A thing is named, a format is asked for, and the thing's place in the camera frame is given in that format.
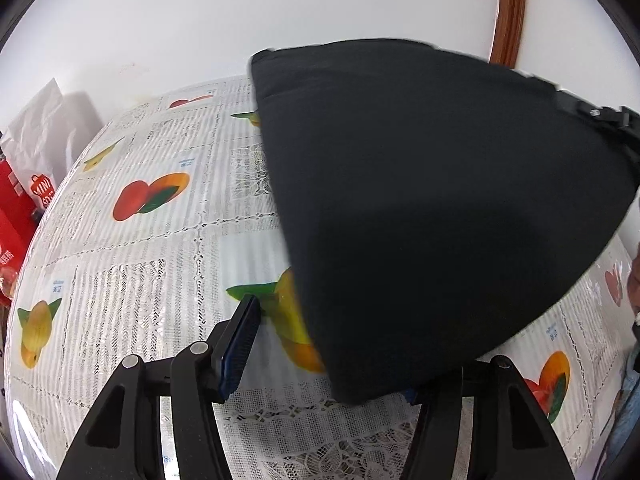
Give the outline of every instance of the lace pattern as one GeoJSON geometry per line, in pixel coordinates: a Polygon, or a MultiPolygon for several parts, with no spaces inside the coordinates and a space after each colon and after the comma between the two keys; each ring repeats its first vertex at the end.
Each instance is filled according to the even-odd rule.
{"type": "Polygon", "coordinates": [[[231,150],[234,184],[232,199],[271,193],[271,183],[261,144],[231,150]]]}
{"type": "Polygon", "coordinates": [[[254,413],[236,413],[233,415],[223,416],[223,420],[242,422],[244,420],[254,420],[255,422],[267,422],[272,418],[287,417],[295,418],[303,413],[320,411],[327,412],[328,410],[338,406],[338,402],[333,399],[320,399],[317,404],[311,406],[297,406],[290,404],[282,410],[268,410],[261,408],[254,413]]]}
{"type": "Polygon", "coordinates": [[[272,480],[393,480],[402,474],[416,420],[264,463],[272,480]]]}

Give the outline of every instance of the tablecloth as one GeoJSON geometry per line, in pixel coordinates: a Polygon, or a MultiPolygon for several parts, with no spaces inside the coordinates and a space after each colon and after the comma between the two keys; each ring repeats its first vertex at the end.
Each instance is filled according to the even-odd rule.
{"type": "MultiPolygon", "coordinates": [[[[232,315],[235,287],[287,279],[254,109],[242,76],[152,99],[113,118],[58,189],[20,274],[4,371],[14,447],[36,478],[55,477],[124,356],[173,356],[232,315]]],[[[574,469],[633,345],[629,269],[615,237],[562,301],[497,349],[528,379],[574,469]]],[[[463,263],[452,272],[463,276],[463,263]]],[[[292,346],[277,319],[264,316],[238,391],[214,406],[234,478],[398,478],[418,407],[400,394],[335,402],[312,347],[292,346]]],[[[166,476],[178,478],[167,399],[161,410],[166,476]]],[[[464,478],[462,433],[460,449],[464,478]]]]}

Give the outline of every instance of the black cloth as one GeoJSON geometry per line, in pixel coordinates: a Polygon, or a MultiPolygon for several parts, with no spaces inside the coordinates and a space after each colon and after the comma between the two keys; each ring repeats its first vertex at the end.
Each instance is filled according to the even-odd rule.
{"type": "Polygon", "coordinates": [[[404,40],[252,59],[267,166],[335,397],[418,386],[523,329],[613,236],[637,183],[555,88],[404,40]]]}

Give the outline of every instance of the red bag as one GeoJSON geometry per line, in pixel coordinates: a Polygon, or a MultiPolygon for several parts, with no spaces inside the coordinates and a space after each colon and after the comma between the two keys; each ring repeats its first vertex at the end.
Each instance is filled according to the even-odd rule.
{"type": "Polygon", "coordinates": [[[9,163],[0,162],[0,268],[20,272],[29,243],[36,232],[31,214],[36,209],[9,163]]]}

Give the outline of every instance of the table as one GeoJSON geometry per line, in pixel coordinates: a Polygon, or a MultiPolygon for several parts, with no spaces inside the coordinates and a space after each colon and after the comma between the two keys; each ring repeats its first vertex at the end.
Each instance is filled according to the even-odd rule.
{"type": "MultiPolygon", "coordinates": [[[[254,109],[245,77],[144,102],[104,127],[56,193],[20,274],[5,363],[14,447],[36,478],[55,478],[124,356],[173,356],[232,315],[233,287],[286,279],[254,109]]],[[[629,269],[615,237],[567,297],[497,349],[546,403],[574,468],[606,424],[633,345],[629,269]]],[[[312,348],[292,347],[273,319],[238,391],[214,406],[234,478],[398,478],[417,407],[399,394],[334,401],[312,348]]],[[[161,410],[166,476],[178,478],[167,399],[161,410]]],[[[467,437],[457,474],[465,453],[467,437]]]]}

